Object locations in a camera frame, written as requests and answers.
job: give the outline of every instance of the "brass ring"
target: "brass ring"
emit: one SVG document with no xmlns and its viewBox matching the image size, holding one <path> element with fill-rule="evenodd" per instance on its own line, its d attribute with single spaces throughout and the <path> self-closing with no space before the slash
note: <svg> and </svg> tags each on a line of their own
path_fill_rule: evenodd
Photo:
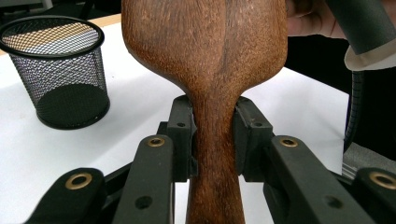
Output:
<svg viewBox="0 0 396 224">
<path fill-rule="evenodd" d="M 163 144 L 165 144 L 165 140 L 160 137 L 154 137 L 148 140 L 149 147 L 161 147 Z"/>
<path fill-rule="evenodd" d="M 284 147 L 297 147 L 298 146 L 297 141 L 295 141 L 293 139 L 289 139 L 289 138 L 281 138 L 280 144 L 282 144 Z"/>
<path fill-rule="evenodd" d="M 379 172 L 371 172 L 370 179 L 383 188 L 396 189 L 396 179 L 390 175 Z"/>
<path fill-rule="evenodd" d="M 78 184 L 74 184 L 73 182 L 77 179 L 77 178 L 85 178 L 84 181 L 82 181 L 81 183 Z M 82 189 L 86 186 L 88 186 L 92 181 L 92 175 L 88 174 L 88 173 L 81 173 L 81 174 L 75 174 L 70 176 L 70 178 L 66 181 L 66 188 L 67 189 Z"/>
</svg>

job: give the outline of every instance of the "white table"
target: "white table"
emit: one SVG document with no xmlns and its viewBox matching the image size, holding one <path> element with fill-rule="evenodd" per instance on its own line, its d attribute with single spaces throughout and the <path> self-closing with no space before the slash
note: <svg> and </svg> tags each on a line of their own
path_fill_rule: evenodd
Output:
<svg viewBox="0 0 396 224">
<path fill-rule="evenodd" d="M 168 120 L 183 92 L 140 65 L 124 47 L 120 24 L 104 28 L 102 46 L 111 107 L 84 129 L 43 125 L 7 55 L 0 56 L 0 223 L 22 223 L 52 183 L 78 167 L 105 175 L 134 159 L 140 140 Z M 340 174 L 348 96 L 284 68 L 244 93 L 273 124 L 275 134 L 300 138 Z M 240 178 L 246 222 L 271 223 L 262 184 Z M 188 184 L 177 184 L 176 223 L 184 223 Z"/>
</svg>

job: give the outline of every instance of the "metal mesh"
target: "metal mesh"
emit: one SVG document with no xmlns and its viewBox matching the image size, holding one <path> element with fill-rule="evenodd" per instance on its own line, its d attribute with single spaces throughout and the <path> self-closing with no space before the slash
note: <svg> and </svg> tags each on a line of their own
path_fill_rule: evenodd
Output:
<svg viewBox="0 0 396 224">
<path fill-rule="evenodd" d="M 103 32 L 72 18 L 32 17 L 0 29 L 8 52 L 46 124 L 61 129 L 87 126 L 108 109 L 100 46 Z"/>
</svg>

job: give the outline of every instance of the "wooden handle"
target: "wooden handle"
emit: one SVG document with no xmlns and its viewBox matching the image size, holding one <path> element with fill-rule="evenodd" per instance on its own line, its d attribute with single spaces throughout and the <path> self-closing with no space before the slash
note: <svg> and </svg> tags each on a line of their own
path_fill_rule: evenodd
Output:
<svg viewBox="0 0 396 224">
<path fill-rule="evenodd" d="M 188 223 L 244 223 L 232 118 L 238 97 L 286 60 L 284 0 L 123 0 L 125 45 L 192 102 L 199 176 Z"/>
</svg>

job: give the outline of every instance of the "black cable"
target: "black cable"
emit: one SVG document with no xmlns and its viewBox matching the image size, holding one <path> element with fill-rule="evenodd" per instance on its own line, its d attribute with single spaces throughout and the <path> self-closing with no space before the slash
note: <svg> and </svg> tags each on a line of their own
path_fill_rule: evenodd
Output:
<svg viewBox="0 0 396 224">
<path fill-rule="evenodd" d="M 346 127 L 344 138 L 344 152 L 352 144 L 356 131 L 358 130 L 359 120 L 361 118 L 361 108 L 363 104 L 364 92 L 364 71 L 352 71 L 352 95 L 349 110 L 349 122 Z"/>
</svg>

